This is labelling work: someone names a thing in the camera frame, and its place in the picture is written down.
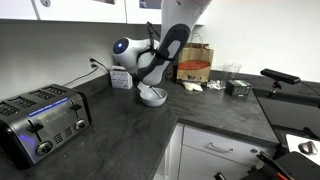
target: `brown paper bag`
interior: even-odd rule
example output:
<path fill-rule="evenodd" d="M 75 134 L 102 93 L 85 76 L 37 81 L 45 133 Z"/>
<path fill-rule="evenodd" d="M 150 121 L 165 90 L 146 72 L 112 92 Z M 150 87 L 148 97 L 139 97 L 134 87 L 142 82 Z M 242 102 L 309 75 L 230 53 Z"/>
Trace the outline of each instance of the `brown paper bag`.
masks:
<path fill-rule="evenodd" d="M 187 43 L 178 57 L 177 83 L 208 82 L 212 58 L 209 44 Z"/>

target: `dark gray countertop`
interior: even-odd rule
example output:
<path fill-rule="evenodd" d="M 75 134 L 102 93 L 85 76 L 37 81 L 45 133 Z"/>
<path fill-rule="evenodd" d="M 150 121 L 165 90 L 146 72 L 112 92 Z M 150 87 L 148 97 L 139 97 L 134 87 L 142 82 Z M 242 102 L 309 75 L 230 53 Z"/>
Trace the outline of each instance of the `dark gray countertop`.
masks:
<path fill-rule="evenodd" d="M 272 84 L 238 77 L 262 88 Z M 278 143 L 253 93 L 232 98 L 223 91 L 189 92 L 172 80 L 159 86 L 168 98 L 158 108 L 144 106 L 136 88 L 111 88 L 107 76 L 77 87 L 87 95 L 92 125 L 28 170 L 16 170 L 1 155 L 0 179 L 152 179 L 177 122 L 267 146 Z M 290 91 L 313 93 L 302 86 Z"/>

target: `white bowl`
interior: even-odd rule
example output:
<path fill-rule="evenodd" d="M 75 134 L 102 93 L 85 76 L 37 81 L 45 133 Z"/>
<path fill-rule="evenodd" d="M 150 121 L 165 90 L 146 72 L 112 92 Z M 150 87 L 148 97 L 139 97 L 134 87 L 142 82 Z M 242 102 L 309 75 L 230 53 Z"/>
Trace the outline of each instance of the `white bowl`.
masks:
<path fill-rule="evenodd" d="M 141 92 L 140 97 L 143 104 L 145 104 L 146 106 L 157 107 L 162 105 L 166 101 L 168 93 L 161 88 L 153 89 L 157 91 L 162 96 L 162 98 L 160 98 L 159 95 L 157 95 L 151 88 L 148 88 L 144 92 Z"/>

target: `toaster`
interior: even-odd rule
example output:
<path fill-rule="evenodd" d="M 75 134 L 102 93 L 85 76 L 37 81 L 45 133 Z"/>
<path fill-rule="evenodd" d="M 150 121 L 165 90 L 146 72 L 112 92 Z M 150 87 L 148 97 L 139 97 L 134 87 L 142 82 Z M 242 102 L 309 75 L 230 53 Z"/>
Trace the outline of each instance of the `toaster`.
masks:
<path fill-rule="evenodd" d="M 0 102 L 0 147 L 27 169 L 91 123 L 85 95 L 53 84 Z"/>

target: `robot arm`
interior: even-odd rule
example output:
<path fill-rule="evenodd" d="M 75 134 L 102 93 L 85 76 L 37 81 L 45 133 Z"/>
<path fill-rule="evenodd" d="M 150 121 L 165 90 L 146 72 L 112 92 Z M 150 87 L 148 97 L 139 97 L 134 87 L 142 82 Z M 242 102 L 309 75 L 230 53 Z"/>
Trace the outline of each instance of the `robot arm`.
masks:
<path fill-rule="evenodd" d="M 113 47 L 117 61 L 130 73 L 136 73 L 145 85 L 161 82 L 167 66 L 177 58 L 187 43 L 190 32 L 211 0 L 162 0 L 162 23 L 160 43 L 155 41 L 157 53 L 138 53 L 148 48 L 150 40 L 118 40 Z"/>

